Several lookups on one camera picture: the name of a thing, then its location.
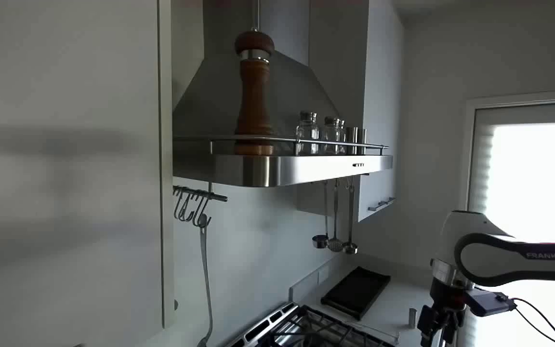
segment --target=hook rail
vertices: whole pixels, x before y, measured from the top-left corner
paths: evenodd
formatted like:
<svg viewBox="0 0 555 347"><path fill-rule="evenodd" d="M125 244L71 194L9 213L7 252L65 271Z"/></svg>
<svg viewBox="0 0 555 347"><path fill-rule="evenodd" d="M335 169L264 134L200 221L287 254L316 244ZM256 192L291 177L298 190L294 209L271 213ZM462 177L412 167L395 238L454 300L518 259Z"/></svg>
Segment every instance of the hook rail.
<svg viewBox="0 0 555 347"><path fill-rule="evenodd" d="M212 221L212 217L204 213L206 203L210 200L227 202L227 196L223 194L215 194L212 190L188 188L181 184L173 184L173 196L177 196L173 217L179 221L192 221L196 227L208 227L208 223ZM188 211L188 203L192 200L198 202L196 207Z"/></svg>

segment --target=white wall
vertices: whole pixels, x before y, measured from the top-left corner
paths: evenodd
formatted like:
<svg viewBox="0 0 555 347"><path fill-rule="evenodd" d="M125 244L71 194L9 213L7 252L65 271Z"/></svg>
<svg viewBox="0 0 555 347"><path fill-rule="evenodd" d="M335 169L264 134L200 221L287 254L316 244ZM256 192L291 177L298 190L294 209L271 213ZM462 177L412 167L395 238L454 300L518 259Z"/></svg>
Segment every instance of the white wall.
<svg viewBox="0 0 555 347"><path fill-rule="evenodd" d="M555 0L464 3L406 22L399 202L358 229L362 250L427 265L458 205L462 105L555 90Z"/></svg>
<svg viewBox="0 0 555 347"><path fill-rule="evenodd" d="M173 92L181 97L202 59L202 1L173 1ZM175 178L206 188L206 182ZM323 217L294 209L294 188L240 188L214 184L225 203L208 213L208 267L214 300L214 333L219 344L250 321L287 300L289 286L331 257L312 246L323 232ZM198 229L175 221L175 310L173 323L146 347L196 344L208 329Z"/></svg>

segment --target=gas stove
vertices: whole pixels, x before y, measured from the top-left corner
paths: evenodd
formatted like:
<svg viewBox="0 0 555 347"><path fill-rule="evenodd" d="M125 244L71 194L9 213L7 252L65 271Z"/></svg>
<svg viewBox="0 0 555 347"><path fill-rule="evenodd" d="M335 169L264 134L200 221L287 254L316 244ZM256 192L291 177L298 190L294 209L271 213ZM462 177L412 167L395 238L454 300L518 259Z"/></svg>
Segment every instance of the gas stove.
<svg viewBox="0 0 555 347"><path fill-rule="evenodd" d="M391 347L389 342L346 325L310 306L285 304L250 329L231 347Z"/></svg>

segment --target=kitchen counter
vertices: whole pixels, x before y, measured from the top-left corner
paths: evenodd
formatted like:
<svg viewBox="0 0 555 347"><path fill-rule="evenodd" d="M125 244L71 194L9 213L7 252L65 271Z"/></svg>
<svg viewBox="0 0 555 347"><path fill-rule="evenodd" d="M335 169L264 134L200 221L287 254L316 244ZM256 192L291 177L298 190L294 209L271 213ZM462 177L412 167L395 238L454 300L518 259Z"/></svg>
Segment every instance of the kitchen counter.
<svg viewBox="0 0 555 347"><path fill-rule="evenodd" d="M360 321L319 302L319 298L356 265L391 275L391 281ZM291 288L291 300L308 304L387 342L414 347L420 342L420 331L416 329L420 308L431 302L427 292L429 279L431 273L420 267L397 265L370 256L339 256L333 263L298 281ZM408 325L410 308L416 310L414 325Z"/></svg>

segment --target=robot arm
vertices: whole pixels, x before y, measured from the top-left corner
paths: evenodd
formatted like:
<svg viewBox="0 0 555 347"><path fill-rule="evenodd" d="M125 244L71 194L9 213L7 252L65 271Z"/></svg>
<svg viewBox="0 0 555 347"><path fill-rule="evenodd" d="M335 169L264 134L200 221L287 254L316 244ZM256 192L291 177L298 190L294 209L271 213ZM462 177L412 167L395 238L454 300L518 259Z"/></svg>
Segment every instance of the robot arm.
<svg viewBox="0 0 555 347"><path fill-rule="evenodd" d="M474 288L516 279L555 279L555 242L524 242L508 236L483 213L454 209L443 225L437 256L431 259L431 306L424 306L418 329L422 344L431 344L443 329L445 344L462 319L464 306L478 315L512 310L503 292Z"/></svg>

